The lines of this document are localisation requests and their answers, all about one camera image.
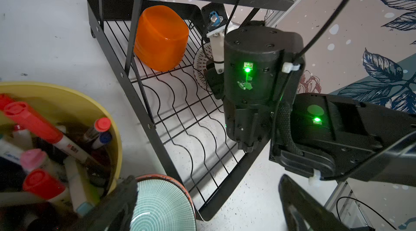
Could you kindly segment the orange plastic bowl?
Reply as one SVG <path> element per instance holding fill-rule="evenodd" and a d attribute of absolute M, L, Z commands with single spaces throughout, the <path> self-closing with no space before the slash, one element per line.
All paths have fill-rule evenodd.
<path fill-rule="evenodd" d="M 182 61 L 188 38 L 189 29 L 176 12 L 167 6 L 152 6 L 139 18 L 134 53 L 149 68 L 166 72 Z"/>

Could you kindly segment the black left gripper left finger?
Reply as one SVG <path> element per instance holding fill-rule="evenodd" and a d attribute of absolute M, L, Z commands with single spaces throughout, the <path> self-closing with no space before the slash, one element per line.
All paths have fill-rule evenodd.
<path fill-rule="evenodd" d="M 131 175 L 114 191 L 102 199 L 83 218 L 77 220 L 66 231 L 129 231 L 137 203 L 138 186 Z"/>

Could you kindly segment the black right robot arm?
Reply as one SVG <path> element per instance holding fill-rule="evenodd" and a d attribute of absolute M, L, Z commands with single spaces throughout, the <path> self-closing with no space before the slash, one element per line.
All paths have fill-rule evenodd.
<path fill-rule="evenodd" d="M 387 98 L 391 85 L 361 82 L 353 96 L 297 93 L 302 37 L 245 26 L 221 41 L 224 72 L 208 77 L 223 102 L 226 134 L 252 153 L 307 178 L 416 184 L 415 94 Z"/>

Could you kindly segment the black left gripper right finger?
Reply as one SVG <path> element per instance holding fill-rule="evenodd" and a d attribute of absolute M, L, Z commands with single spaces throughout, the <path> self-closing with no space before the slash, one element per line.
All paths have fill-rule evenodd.
<path fill-rule="evenodd" d="M 281 177 L 278 190 L 289 231 L 348 230 L 288 175 Z"/>

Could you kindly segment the white red patterned bowl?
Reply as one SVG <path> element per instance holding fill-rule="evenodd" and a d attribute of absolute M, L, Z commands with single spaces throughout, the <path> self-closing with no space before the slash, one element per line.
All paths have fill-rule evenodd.
<path fill-rule="evenodd" d="M 204 55 L 203 51 L 201 49 L 198 50 L 198 52 L 196 53 L 195 57 L 194 57 L 194 62 L 193 62 L 193 74 L 194 74 L 194 78 L 196 79 L 198 85 L 208 91 L 211 92 L 211 88 L 209 87 L 204 73 L 206 72 L 206 65 L 207 62 L 209 60 L 207 59 L 207 57 Z"/>

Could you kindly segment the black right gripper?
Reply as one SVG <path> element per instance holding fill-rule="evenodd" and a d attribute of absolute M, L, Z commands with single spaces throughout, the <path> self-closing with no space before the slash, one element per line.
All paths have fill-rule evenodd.
<path fill-rule="evenodd" d="M 224 98 L 224 74 L 218 74 L 215 64 L 207 61 L 204 77 L 215 99 L 222 100 Z"/>

